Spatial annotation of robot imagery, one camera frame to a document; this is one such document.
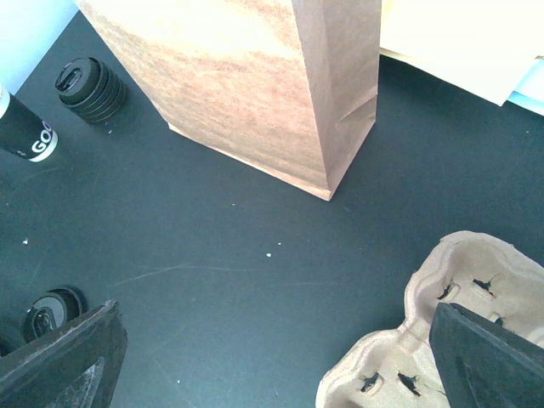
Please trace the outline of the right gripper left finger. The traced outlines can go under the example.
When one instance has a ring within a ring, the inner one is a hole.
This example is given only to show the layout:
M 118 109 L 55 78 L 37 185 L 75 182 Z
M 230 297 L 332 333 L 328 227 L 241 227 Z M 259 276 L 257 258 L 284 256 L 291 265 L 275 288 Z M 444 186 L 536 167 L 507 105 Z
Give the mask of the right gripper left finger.
M 1 358 L 2 407 L 108 407 L 128 345 L 108 301 Z

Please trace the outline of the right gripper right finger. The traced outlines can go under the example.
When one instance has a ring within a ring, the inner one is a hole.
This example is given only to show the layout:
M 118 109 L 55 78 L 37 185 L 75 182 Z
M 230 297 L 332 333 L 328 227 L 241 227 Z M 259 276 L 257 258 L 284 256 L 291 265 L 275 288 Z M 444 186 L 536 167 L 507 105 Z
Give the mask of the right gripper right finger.
M 543 348 L 457 303 L 439 303 L 429 333 L 452 407 L 542 407 Z

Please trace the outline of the brown pulp cup carrier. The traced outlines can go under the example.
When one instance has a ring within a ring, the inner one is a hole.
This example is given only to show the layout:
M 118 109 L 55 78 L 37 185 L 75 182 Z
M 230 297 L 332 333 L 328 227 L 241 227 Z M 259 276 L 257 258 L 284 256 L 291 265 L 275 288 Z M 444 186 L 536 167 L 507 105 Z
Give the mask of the brown pulp cup carrier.
M 428 337 L 439 303 L 458 303 L 543 344 L 543 268 L 484 233 L 441 238 L 405 288 L 405 319 L 364 335 L 321 379 L 318 407 L 446 407 Z

